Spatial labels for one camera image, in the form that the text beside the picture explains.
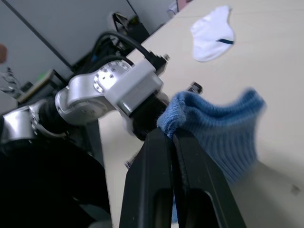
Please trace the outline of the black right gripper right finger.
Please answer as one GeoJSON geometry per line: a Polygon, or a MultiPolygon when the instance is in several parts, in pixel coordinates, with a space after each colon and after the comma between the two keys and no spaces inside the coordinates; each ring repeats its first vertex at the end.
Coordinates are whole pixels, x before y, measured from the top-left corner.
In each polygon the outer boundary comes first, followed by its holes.
{"type": "Polygon", "coordinates": [[[173,135],[172,174],[180,228],[244,228],[223,172],[190,132],[173,135]]]}

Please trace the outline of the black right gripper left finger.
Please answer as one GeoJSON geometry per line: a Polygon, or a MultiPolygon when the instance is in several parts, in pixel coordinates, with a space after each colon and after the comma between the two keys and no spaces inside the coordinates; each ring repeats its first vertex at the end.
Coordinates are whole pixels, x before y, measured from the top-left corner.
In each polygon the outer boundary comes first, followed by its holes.
{"type": "Polygon", "coordinates": [[[159,128],[147,135],[127,172],[123,193],[121,228],[171,227],[171,149],[159,128]]]}

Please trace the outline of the person hand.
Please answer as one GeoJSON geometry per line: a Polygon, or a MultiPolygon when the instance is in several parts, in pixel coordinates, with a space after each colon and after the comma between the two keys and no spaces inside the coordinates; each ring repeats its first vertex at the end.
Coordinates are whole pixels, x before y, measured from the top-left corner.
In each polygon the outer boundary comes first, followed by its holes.
{"type": "Polygon", "coordinates": [[[3,64],[7,60],[7,48],[0,44],[0,64],[3,64]]]}

